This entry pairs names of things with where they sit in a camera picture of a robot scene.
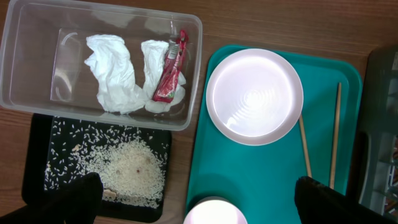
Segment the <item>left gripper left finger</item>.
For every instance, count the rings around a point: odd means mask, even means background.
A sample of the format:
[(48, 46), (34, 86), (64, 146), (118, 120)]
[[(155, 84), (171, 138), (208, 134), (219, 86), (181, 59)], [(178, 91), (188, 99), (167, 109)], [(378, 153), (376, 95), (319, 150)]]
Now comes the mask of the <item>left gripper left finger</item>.
[(93, 223), (101, 207), (103, 184), (91, 172), (52, 197), (1, 217), (1, 223)]

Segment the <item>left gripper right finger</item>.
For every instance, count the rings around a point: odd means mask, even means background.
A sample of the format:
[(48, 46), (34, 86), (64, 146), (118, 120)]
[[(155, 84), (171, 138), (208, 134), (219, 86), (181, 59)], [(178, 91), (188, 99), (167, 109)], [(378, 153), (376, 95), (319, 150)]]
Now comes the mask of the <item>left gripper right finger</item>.
[(296, 181), (294, 202), (302, 224), (396, 224), (308, 176)]

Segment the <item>pile of white rice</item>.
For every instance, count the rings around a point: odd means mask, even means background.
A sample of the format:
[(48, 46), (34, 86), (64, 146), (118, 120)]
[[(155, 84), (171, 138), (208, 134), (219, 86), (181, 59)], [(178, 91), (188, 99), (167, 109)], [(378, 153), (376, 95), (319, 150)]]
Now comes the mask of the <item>pile of white rice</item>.
[(103, 200), (158, 208), (169, 148), (167, 131), (55, 117), (43, 189), (55, 191), (95, 172)]

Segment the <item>small white plate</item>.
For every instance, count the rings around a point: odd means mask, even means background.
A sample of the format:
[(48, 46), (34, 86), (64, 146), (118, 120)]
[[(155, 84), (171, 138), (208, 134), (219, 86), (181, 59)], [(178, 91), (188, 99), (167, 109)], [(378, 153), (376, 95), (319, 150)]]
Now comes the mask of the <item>small white plate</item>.
[(183, 224), (248, 224), (238, 207), (222, 197), (205, 197), (187, 213)]

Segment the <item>white napkin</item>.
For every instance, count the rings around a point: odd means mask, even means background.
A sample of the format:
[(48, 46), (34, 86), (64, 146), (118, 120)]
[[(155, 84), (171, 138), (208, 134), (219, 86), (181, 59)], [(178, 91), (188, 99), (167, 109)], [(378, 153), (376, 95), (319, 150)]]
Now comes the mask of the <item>white napkin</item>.
[(136, 85), (134, 67), (124, 40), (116, 35), (92, 35), (93, 53), (84, 61), (98, 81), (97, 100), (106, 112), (128, 114), (144, 107), (146, 97)]
[(163, 103), (152, 100), (157, 85), (160, 81), (163, 68), (165, 55), (169, 49), (169, 43), (161, 40), (147, 40), (141, 43), (141, 50), (144, 55), (144, 75), (145, 82), (142, 90), (146, 97), (145, 109), (151, 113), (165, 113), (171, 107), (179, 104), (184, 96), (186, 79), (182, 72), (178, 76), (178, 84), (174, 99), (170, 103)]

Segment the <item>red snack wrapper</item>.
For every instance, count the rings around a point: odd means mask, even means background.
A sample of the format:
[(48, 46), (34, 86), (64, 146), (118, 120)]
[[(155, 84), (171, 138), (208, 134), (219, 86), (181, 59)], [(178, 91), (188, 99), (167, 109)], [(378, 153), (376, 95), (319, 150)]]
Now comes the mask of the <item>red snack wrapper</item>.
[(165, 64), (159, 84), (152, 99), (163, 103), (171, 103), (177, 91), (178, 77), (185, 60), (188, 35), (180, 30), (180, 35), (165, 56)]

